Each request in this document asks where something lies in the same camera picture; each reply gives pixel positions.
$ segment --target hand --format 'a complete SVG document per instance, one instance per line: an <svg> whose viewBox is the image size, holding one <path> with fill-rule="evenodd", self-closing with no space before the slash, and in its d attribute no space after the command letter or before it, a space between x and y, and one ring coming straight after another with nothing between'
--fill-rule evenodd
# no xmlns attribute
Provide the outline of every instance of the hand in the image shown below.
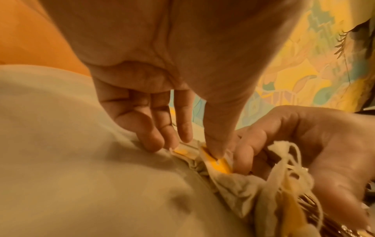
<svg viewBox="0 0 375 237"><path fill-rule="evenodd" d="M261 167L268 172L270 167L265 168L264 159L257 156L280 140L299 146L324 211L348 227L366 227L361 200L366 184L375 178L375 117L334 109L276 107L252 126L237 131L230 146L235 171L248 174Z"/></svg>
<svg viewBox="0 0 375 237"><path fill-rule="evenodd" d="M192 139L194 91L207 101L206 142L224 154L258 77L285 42L302 0L41 0L99 101L150 151Z"/></svg>

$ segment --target mural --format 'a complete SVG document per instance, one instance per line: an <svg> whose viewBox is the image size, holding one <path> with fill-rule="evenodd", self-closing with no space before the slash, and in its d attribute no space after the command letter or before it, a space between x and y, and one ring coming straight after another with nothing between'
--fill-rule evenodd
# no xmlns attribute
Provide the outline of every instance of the mural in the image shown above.
<svg viewBox="0 0 375 237"><path fill-rule="evenodd" d="M373 85L368 75L375 38L374 6L375 0L312 0L260 78L237 128L254 123L279 105L357 110L364 92ZM193 122L200 126L204 105L196 97Z"/></svg>

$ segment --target white string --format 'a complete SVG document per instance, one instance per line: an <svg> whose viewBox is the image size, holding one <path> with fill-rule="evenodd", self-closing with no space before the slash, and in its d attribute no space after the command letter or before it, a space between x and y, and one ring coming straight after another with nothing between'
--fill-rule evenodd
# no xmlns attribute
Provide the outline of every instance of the white string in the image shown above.
<svg viewBox="0 0 375 237"><path fill-rule="evenodd" d="M287 156L281 157L281 159L284 160L284 162L286 162L287 164L289 162L292 163L292 165L286 165L286 169L290 169L290 170L287 171L288 176L291 176L293 174L298 175L299 178L297 180L298 180L299 186L302 188L302 193L309 195L315 201L316 206L318 208L318 221L317 221L317 224L316 224L316 228L317 228L318 231L320 231L321 227L323 226L324 214L323 214L323 209L322 209L322 206L321 206L319 200L317 199L317 197L311 191L312 188L314 187L314 179L307 172L307 170L304 169L303 166L302 166L301 151L298 148L298 146L294 143L290 143L290 142L288 142L288 143L289 143L289 147L293 147L296 150L297 156L295 158L289 153ZM291 191L286 190L282 186L280 187L280 189L283 192L287 192L287 193L293 195L293 193Z"/></svg>

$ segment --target person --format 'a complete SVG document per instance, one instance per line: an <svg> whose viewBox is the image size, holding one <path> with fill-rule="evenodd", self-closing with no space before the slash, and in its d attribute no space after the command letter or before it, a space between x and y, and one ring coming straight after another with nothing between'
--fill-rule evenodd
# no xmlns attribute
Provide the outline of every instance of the person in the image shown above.
<svg viewBox="0 0 375 237"><path fill-rule="evenodd" d="M103 108L148 151L178 145L168 107L171 90L178 134L184 142L193 138L196 93L207 101L204 128L213 156L231 149L235 170L247 174L256 170L257 155L267 144L291 140L302 150L324 210L363 228L367 217L359 200L375 175L373 118L278 107L234 133L258 77L307 2L41 0L89 68Z"/></svg>

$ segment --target painted wall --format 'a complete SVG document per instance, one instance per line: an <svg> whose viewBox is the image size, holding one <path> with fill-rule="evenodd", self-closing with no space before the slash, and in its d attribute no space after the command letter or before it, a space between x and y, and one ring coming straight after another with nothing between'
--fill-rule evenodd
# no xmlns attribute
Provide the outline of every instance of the painted wall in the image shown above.
<svg viewBox="0 0 375 237"><path fill-rule="evenodd" d="M373 85L369 72L374 4L375 0L312 0L260 78L237 128L254 123L278 105L346 111L360 107ZM200 126L204 105L205 101L196 97L193 121Z"/></svg>

